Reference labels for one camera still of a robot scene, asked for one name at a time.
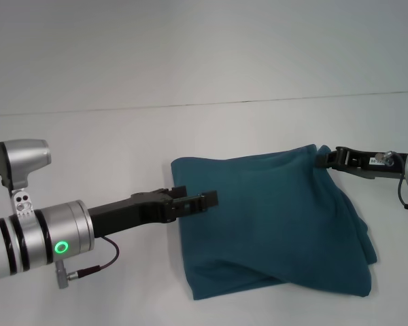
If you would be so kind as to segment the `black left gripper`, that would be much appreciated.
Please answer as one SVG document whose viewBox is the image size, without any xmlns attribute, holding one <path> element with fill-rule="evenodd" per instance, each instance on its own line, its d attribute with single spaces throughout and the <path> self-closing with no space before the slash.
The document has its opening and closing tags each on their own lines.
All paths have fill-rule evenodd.
<svg viewBox="0 0 408 326">
<path fill-rule="evenodd" d="M 218 206 L 217 191 L 187 196 L 185 186 L 141 192 L 130 198 L 88 210 L 95 238 L 149 223 L 171 223 L 175 217 L 203 213 Z"/>
</svg>

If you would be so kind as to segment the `teal blue printed t-shirt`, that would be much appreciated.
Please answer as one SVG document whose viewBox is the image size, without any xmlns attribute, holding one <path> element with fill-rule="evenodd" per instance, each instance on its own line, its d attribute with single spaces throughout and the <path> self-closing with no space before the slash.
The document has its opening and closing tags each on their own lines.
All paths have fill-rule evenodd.
<svg viewBox="0 0 408 326">
<path fill-rule="evenodd" d="M 179 158 L 173 181 L 218 205 L 180 219 L 195 300 L 292 283 L 365 297 L 377 261 L 366 223 L 316 157 L 327 146 L 211 160 Z"/>
</svg>

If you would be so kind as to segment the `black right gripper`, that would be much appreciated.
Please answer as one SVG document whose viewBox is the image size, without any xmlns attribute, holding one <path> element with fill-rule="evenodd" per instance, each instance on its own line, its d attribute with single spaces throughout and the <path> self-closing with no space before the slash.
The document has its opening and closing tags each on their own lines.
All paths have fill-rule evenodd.
<svg viewBox="0 0 408 326">
<path fill-rule="evenodd" d="M 348 147 L 337 147 L 334 151 L 319 151 L 316 160 L 316 168 L 335 169 L 362 177 L 365 179 L 388 178 L 399 179 L 405 164 L 392 156 L 391 165 L 378 161 L 376 152 L 356 151 Z"/>
</svg>

